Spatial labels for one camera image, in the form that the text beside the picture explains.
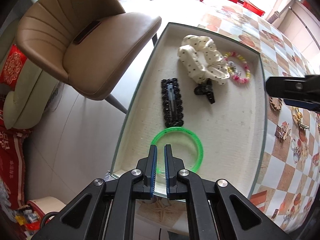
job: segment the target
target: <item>patterned tablecloth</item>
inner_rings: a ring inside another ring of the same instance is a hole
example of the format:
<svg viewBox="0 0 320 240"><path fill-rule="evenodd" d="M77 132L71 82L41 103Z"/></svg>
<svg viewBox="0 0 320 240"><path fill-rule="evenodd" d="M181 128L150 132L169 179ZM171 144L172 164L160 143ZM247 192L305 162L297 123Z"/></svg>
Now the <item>patterned tablecloth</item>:
<svg viewBox="0 0 320 240"><path fill-rule="evenodd" d="M261 54L265 77L301 76L314 73L299 50L276 28L238 4L211 6L198 27L233 38ZM302 122L310 128L300 130L292 113L296 109L282 105L280 111L267 106L266 145L258 180L250 200L286 232L305 220L320 182L319 124L314 112L299 109ZM281 142L276 137L282 125L289 135ZM154 198L138 201L136 215L172 231L187 232L185 204Z"/></svg>

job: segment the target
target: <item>pink beaded bracelet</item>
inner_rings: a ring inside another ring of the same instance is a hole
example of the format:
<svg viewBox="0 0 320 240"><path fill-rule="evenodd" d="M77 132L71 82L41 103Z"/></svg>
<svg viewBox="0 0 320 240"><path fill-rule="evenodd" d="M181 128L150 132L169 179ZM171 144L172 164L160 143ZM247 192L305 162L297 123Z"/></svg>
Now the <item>pink beaded bracelet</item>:
<svg viewBox="0 0 320 240"><path fill-rule="evenodd" d="M249 70L249 66L247 64L247 61L245 60L244 57L242 57L240 54L236 53L236 52L227 52L224 56L224 59L226 62L228 62L228 58L229 57L237 57L239 60L242 61L242 63L244 64L244 69L245 69L245 78L240 78L240 71L237 70L235 67L230 67L228 66L228 72L230 73L230 76L233 80L239 82L239 83L248 83L250 80L250 70Z"/></svg>

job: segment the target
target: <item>white tray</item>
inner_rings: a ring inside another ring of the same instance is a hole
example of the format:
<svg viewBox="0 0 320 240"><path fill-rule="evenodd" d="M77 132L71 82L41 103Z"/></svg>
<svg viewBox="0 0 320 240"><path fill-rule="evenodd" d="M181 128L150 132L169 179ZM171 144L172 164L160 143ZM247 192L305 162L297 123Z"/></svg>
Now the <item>white tray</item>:
<svg viewBox="0 0 320 240"><path fill-rule="evenodd" d="M194 34L209 36L224 54L236 51L246 58L251 71L248 85L228 80L213 82L215 103L193 93L196 83L187 76L177 52L182 39ZM154 136L165 129L161 80L177 78L183 105L184 127L193 131L204 148L197 174L203 179L227 179L250 196L260 168L266 135L266 94L260 54L228 37L204 29L168 23L140 78L124 121L112 164L114 178L134 169L148 155ZM158 149L158 160L163 149ZM173 155L187 163L188 156ZM156 177L155 195L166 196L165 179Z"/></svg>

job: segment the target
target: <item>red blanket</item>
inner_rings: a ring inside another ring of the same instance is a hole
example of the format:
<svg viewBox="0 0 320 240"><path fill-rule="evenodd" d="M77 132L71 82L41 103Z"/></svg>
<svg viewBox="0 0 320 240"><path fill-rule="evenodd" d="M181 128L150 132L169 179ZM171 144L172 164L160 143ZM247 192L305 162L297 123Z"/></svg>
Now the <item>red blanket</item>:
<svg viewBox="0 0 320 240"><path fill-rule="evenodd" d="M15 210L24 205L22 142L31 130L7 130L3 122L3 105L4 96L0 95L0 204L2 209Z"/></svg>

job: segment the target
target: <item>black hair clip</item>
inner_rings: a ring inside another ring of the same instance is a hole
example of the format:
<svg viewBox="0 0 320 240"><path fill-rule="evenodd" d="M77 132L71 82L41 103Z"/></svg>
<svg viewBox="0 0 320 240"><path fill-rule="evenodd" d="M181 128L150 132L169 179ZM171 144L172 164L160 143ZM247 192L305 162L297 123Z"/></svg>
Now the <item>black hair clip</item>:
<svg viewBox="0 0 320 240"><path fill-rule="evenodd" d="M176 78L161 80L162 105L165 126L183 125L183 107L178 80Z"/></svg>
<svg viewBox="0 0 320 240"><path fill-rule="evenodd" d="M209 102L211 104L214 103L214 94L213 94L211 79L208 78L206 83L198 84L198 86L194 90L194 93L197 96L206 95Z"/></svg>

